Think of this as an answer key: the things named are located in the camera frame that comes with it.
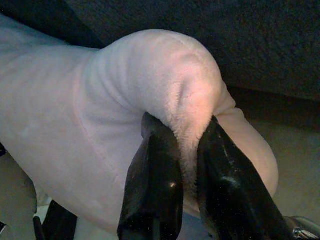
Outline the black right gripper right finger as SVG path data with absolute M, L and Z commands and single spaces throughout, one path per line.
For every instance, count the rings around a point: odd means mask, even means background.
M 197 200 L 217 240 L 292 239 L 256 168 L 215 117 L 197 149 Z

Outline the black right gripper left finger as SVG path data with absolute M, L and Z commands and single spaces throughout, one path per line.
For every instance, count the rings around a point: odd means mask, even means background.
M 145 113 L 143 141 L 130 167 L 117 236 L 120 240 L 176 240 L 182 228 L 184 187 L 174 133 Z

